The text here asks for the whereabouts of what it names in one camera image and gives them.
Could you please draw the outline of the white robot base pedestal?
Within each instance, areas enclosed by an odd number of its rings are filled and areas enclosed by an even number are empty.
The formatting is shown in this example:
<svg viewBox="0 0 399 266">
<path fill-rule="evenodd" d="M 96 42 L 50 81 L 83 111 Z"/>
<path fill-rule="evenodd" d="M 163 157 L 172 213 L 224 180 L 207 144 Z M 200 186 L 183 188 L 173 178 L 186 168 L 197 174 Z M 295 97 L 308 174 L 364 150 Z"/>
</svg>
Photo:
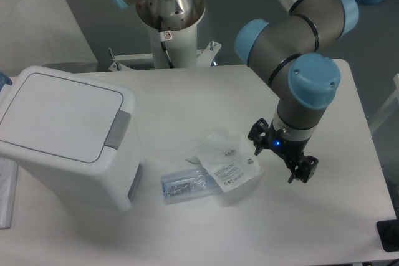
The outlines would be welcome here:
<svg viewBox="0 0 399 266">
<path fill-rule="evenodd" d="M 197 26 L 205 14 L 205 0 L 142 0 L 136 3 L 137 15 L 146 26 L 150 54 L 114 55 L 108 68 L 128 71 L 127 65 L 153 64 L 156 69 L 216 66 L 222 45 L 212 40 L 197 48 Z"/>
</svg>

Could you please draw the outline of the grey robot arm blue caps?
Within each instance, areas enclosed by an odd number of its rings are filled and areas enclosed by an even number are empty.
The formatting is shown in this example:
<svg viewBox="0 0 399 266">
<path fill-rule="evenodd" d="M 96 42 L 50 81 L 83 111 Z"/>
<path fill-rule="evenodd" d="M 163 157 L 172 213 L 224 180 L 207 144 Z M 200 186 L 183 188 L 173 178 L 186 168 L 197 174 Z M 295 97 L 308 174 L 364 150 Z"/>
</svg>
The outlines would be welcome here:
<svg viewBox="0 0 399 266">
<path fill-rule="evenodd" d="M 183 41 L 179 31 L 194 27 L 203 17 L 204 0 L 114 0 L 135 5 L 140 19 L 152 29 L 153 60 L 173 69 L 197 64 L 196 39 Z M 262 19 L 248 22 L 238 33 L 234 49 L 245 65 L 279 97 L 270 123 L 253 124 L 248 138 L 256 153 L 269 149 L 291 172 L 307 182 L 318 160 L 304 154 L 322 115 L 335 97 L 340 70 L 318 49 L 339 39 L 358 22 L 355 0 L 279 0 L 289 18 L 278 25 Z"/>
</svg>

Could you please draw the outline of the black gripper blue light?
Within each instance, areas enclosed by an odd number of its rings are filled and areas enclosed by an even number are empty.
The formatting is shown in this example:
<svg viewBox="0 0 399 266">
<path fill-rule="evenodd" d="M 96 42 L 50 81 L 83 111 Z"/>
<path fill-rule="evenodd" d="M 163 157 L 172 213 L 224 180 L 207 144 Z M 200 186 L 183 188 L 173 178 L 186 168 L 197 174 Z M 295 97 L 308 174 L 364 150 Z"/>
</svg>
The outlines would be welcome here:
<svg viewBox="0 0 399 266">
<path fill-rule="evenodd" d="M 315 173 L 319 160 L 313 156 L 306 156 L 304 149 L 311 137 L 312 130 L 297 130 L 282 126 L 283 122 L 277 119 L 277 128 L 273 123 L 260 118 L 253 124 L 248 139 L 255 146 L 254 155 L 257 156 L 263 149 L 269 149 L 280 157 L 291 171 L 288 183 L 293 180 L 306 183 Z"/>
</svg>

